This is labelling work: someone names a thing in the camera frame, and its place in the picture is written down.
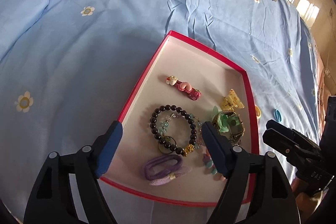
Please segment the person's right hand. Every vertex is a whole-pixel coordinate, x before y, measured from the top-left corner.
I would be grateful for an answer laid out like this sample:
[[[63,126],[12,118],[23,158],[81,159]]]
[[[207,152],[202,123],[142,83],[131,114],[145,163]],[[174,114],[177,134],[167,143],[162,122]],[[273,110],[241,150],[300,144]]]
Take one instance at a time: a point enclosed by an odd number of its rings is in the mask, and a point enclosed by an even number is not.
[[[325,223],[328,204],[322,197],[323,192],[318,192],[313,197],[309,197],[303,192],[306,186],[307,184],[299,178],[295,178],[291,183],[301,223]]]

